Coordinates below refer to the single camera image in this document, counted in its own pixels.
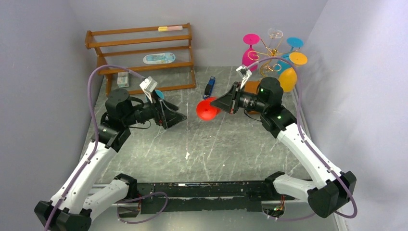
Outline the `red plastic wine glass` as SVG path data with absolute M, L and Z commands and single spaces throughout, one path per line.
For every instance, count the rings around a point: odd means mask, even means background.
M 217 97 L 210 97 L 200 101 L 196 106 L 196 114 L 203 121 L 210 121 L 214 119 L 221 110 L 211 105 L 211 102 L 216 100 Z

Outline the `yellow plastic wine glass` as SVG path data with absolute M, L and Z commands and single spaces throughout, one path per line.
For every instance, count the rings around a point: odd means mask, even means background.
M 308 58 L 300 52 L 291 53 L 289 59 L 290 60 L 288 62 L 295 67 L 300 67 L 308 62 Z M 297 74 L 295 70 L 290 67 L 280 74 L 278 81 L 280 82 L 280 86 L 284 92 L 290 92 L 294 89 L 297 83 Z

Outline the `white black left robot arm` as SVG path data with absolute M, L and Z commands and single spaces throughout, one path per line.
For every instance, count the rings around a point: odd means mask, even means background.
M 74 172 L 50 200 L 40 201 L 35 207 L 35 214 L 45 230 L 87 231 L 111 204 L 134 201 L 140 195 L 138 182 L 126 174 L 117 175 L 93 195 L 89 192 L 137 124 L 154 120 L 158 126 L 168 129 L 187 118 L 176 105 L 156 93 L 153 102 L 144 102 L 130 96 L 125 89 L 112 91 L 105 108 L 101 123 Z

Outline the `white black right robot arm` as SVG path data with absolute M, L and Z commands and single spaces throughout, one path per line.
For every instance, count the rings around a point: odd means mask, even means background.
M 243 83 L 234 82 L 230 90 L 212 100 L 210 105 L 229 114 L 240 108 L 260 114 L 263 128 L 283 143 L 299 160 L 311 177 L 310 181 L 290 177 L 285 173 L 272 175 L 264 192 L 275 200 L 287 195 L 307 202 L 314 214 L 327 218 L 338 213 L 345 204 L 357 205 L 353 192 L 357 178 L 331 162 L 306 135 L 295 116 L 282 105 L 283 89 L 273 77 L 262 79 L 256 93 L 246 92 Z

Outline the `teal plastic wine glass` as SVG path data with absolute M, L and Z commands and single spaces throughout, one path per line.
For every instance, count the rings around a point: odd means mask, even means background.
M 155 90 L 155 92 L 156 92 L 156 94 L 157 94 L 158 97 L 160 97 L 160 98 L 163 99 L 163 100 L 165 99 L 165 96 L 164 96 L 164 94 L 163 94 L 162 91 L 160 91 L 160 90 Z M 146 98 L 146 101 L 147 101 L 147 102 L 151 102 L 147 96 L 146 96 L 145 98 Z

